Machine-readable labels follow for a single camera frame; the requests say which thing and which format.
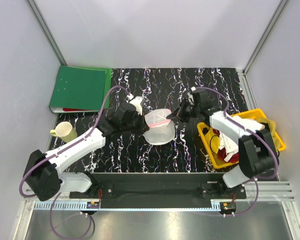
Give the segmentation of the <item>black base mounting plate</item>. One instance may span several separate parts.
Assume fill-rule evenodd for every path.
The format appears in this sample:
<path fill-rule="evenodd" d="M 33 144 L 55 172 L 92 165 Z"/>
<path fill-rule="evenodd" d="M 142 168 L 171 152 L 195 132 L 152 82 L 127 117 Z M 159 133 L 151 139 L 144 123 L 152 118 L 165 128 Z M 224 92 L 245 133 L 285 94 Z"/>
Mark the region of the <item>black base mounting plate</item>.
<path fill-rule="evenodd" d="M 92 173 L 95 193 L 71 192 L 72 199 L 95 200 L 110 210 L 199 210 L 212 200 L 245 200 L 242 185 L 227 190 L 222 173 Z"/>

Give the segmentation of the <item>white garment in bin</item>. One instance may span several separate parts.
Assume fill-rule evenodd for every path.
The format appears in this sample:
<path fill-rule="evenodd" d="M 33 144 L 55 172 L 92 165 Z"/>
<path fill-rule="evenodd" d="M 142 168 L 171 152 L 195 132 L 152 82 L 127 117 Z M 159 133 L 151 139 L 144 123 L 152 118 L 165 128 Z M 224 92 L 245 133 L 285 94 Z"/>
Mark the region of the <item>white garment in bin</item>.
<path fill-rule="evenodd" d="M 252 130 L 263 130 L 265 126 L 256 120 L 252 118 L 241 118 L 240 116 L 236 115 L 233 117 L 237 122 L 240 124 L 244 125 L 245 127 L 248 127 L 249 129 Z M 221 150 L 225 148 L 226 153 L 238 153 L 239 152 L 239 147 L 238 145 L 231 140 L 228 136 L 223 134 L 222 132 L 219 134 L 219 146 L 218 150 Z"/>

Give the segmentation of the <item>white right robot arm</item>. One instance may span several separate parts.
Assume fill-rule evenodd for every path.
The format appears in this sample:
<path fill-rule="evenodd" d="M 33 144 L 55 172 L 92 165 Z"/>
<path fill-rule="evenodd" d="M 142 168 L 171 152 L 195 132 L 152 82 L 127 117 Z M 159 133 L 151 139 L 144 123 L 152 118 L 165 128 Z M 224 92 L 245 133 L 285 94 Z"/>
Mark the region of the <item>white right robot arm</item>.
<path fill-rule="evenodd" d="M 167 116 L 172 121 L 188 123 L 192 118 L 225 134 L 238 145 L 239 164 L 224 173 L 212 190 L 222 198 L 229 198 L 235 189 L 254 179 L 273 179 L 279 167 L 279 159 L 269 130 L 252 130 L 235 120 L 213 104 L 208 87 L 192 87 L 179 107 Z"/>

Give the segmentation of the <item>cream yellow mug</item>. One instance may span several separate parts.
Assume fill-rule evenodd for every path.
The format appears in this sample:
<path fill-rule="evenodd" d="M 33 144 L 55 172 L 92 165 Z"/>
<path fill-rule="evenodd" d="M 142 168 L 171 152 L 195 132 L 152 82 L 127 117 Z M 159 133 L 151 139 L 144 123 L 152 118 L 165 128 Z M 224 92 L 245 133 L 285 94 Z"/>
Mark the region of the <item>cream yellow mug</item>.
<path fill-rule="evenodd" d="M 70 122 L 60 122 L 55 129 L 50 130 L 50 135 L 61 139 L 65 143 L 69 143 L 78 137 L 75 128 Z"/>

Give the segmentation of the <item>white pink mesh laundry bag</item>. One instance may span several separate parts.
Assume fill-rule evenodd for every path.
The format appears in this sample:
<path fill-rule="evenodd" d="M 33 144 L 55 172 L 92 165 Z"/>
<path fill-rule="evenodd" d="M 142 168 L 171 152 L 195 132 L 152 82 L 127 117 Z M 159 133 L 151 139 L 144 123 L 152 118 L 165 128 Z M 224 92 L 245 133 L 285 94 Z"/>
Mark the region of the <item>white pink mesh laundry bag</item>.
<path fill-rule="evenodd" d="M 168 108 L 160 108 L 147 113 L 145 123 L 149 130 L 143 133 L 147 143 L 154 146 L 165 145 L 175 138 L 175 124 L 167 116 L 172 111 Z"/>

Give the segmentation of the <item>red folder under binder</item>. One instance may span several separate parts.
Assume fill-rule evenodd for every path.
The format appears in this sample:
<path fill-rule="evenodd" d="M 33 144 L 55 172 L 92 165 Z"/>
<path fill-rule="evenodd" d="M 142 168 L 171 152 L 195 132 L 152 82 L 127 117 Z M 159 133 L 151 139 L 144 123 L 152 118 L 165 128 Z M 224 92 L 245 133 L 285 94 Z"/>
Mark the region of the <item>red folder under binder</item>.
<path fill-rule="evenodd" d="M 66 112 L 66 113 L 81 113 L 81 112 L 99 112 L 99 110 L 91 110 L 91 109 L 76 109 L 76 108 L 62 108 L 62 111 L 63 112 Z"/>

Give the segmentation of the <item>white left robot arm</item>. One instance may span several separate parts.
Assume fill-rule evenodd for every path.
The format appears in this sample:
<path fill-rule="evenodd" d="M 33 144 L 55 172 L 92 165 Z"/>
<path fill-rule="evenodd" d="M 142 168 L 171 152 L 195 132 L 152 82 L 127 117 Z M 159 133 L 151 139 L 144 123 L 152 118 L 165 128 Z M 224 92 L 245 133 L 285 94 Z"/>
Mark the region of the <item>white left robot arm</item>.
<path fill-rule="evenodd" d="M 88 172 L 66 172 L 66 169 L 88 153 L 103 148 L 106 140 L 116 133 L 147 130 L 141 103 L 123 103 L 114 113 L 102 117 L 95 126 L 65 145 L 45 153 L 32 152 L 23 180 L 42 202 L 64 192 L 93 198 L 101 189 L 98 180 Z"/>

